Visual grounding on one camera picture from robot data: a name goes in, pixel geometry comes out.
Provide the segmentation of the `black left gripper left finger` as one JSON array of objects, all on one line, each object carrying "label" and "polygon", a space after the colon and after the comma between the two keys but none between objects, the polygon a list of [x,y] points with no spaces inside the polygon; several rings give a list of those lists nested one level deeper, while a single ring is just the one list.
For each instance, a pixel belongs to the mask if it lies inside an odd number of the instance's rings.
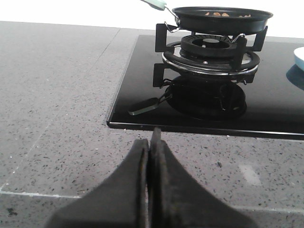
[{"label": "black left gripper left finger", "polygon": [[84,197],[56,211],[47,228],[143,228],[148,141],[135,140],[119,167]]}]

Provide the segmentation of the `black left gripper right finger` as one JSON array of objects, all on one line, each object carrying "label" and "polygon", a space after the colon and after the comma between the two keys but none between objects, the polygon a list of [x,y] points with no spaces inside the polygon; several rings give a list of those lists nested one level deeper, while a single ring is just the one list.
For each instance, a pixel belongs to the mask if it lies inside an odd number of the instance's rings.
[{"label": "black left gripper right finger", "polygon": [[161,130],[152,134],[148,161],[152,228],[255,228],[248,216],[214,197],[183,168]]}]

